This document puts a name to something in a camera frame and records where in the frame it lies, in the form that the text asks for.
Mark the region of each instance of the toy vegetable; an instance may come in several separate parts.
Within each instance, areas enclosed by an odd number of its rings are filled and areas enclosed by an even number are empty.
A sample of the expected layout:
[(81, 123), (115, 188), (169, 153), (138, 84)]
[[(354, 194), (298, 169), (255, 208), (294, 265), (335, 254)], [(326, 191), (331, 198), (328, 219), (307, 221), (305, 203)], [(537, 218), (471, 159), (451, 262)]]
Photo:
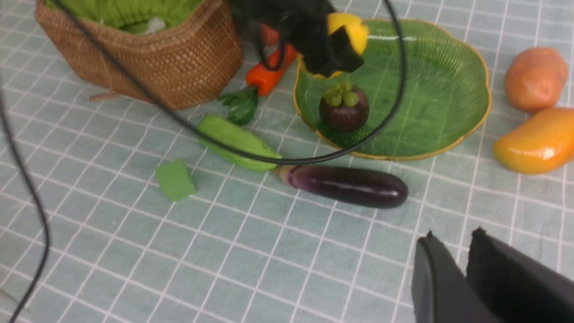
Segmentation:
[(297, 189), (365, 207), (397, 207), (409, 195), (400, 178), (373, 170), (303, 165), (279, 166), (274, 173)]
[(191, 178), (191, 170), (181, 159), (157, 167), (156, 178), (161, 191), (172, 202), (177, 202), (197, 192)]
[(342, 81), (323, 93), (319, 103), (319, 116), (334, 130), (352, 132), (367, 122), (369, 100), (361, 89)]
[(494, 156), (505, 167), (542, 174), (574, 159), (574, 109), (553, 107), (530, 117), (494, 143)]
[[(241, 149), (246, 152), (262, 155), (265, 157), (281, 158), (281, 155), (274, 152), (264, 141), (259, 139), (251, 132), (234, 125), (230, 121), (225, 120), (219, 116), (209, 114), (201, 119), (198, 130), (206, 135), (223, 142), (229, 146)], [(234, 163), (237, 166), (254, 170), (254, 171), (268, 171), (275, 168), (275, 164), (265, 163), (245, 157), (241, 157), (235, 153), (221, 149), (209, 141), (200, 140), (200, 143), (207, 148), (218, 153), (223, 159), (228, 162)]]
[[(267, 58), (270, 66), (276, 66), (279, 63), (280, 50), (278, 48)], [(273, 91), (296, 57), (297, 51), (295, 47), (287, 44), (281, 69), (269, 71), (262, 63), (258, 63), (245, 76), (247, 88), (235, 93), (220, 95), (218, 100), (229, 106), (227, 119), (236, 125), (245, 125), (251, 122), (255, 117), (255, 109), (259, 104), (258, 97), (265, 97)]]
[(568, 77), (568, 65), (554, 48), (519, 53), (505, 74), (506, 97), (519, 110), (535, 113), (554, 107)]

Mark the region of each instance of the green cucumber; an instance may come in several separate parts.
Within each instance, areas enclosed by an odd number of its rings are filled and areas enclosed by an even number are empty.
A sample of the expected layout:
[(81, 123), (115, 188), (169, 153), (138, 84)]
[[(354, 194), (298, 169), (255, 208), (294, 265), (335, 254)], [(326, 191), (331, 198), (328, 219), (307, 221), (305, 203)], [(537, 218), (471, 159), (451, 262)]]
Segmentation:
[[(208, 114), (203, 117), (197, 128), (207, 136), (210, 136), (213, 139), (221, 141), (222, 143), (234, 148), (264, 157), (272, 157), (278, 159), (281, 158), (280, 154), (273, 151), (256, 135), (214, 114)], [(219, 156), (221, 156), (223, 159), (226, 159), (228, 162), (234, 163), (235, 165), (246, 168), (248, 170), (265, 172), (272, 170), (277, 166), (273, 163), (265, 163), (262, 161), (241, 157), (235, 153), (221, 149), (207, 140), (200, 139), (199, 142), (208, 149), (216, 152)]]

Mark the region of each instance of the green cloth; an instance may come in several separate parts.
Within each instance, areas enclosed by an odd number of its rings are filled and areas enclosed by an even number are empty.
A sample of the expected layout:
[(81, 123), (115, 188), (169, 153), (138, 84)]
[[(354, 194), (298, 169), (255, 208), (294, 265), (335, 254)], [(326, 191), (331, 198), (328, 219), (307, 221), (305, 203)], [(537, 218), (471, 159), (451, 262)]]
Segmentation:
[[(183, 23), (203, 0), (61, 0), (79, 18), (102, 22), (106, 26), (141, 33), (154, 18), (162, 19), (166, 28)], [(52, 0), (47, 7), (58, 9)]]

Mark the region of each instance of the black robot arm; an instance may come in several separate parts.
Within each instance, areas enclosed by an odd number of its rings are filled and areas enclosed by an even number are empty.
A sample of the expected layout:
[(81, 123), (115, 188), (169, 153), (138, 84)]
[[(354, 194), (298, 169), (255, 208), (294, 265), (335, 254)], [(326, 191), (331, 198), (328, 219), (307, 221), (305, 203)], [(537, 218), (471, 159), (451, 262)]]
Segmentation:
[(248, 35), (253, 37), (259, 58), (270, 70), (263, 50), (259, 24), (263, 23), (280, 34), (280, 46), (291, 44), (303, 55), (310, 73), (331, 76), (336, 71), (353, 72), (363, 65), (361, 56), (352, 46), (344, 28), (331, 35), (327, 15), (336, 11), (329, 0), (229, 0), (232, 7), (245, 15)]

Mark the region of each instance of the green sponge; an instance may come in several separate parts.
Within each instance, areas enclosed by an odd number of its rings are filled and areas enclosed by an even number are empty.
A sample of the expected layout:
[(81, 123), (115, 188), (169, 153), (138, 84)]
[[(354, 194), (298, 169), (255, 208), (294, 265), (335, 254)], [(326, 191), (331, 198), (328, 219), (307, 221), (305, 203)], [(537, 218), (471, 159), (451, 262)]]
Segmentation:
[(176, 159), (156, 169), (160, 189), (172, 202), (177, 202), (197, 192), (191, 179), (191, 172), (183, 160)]

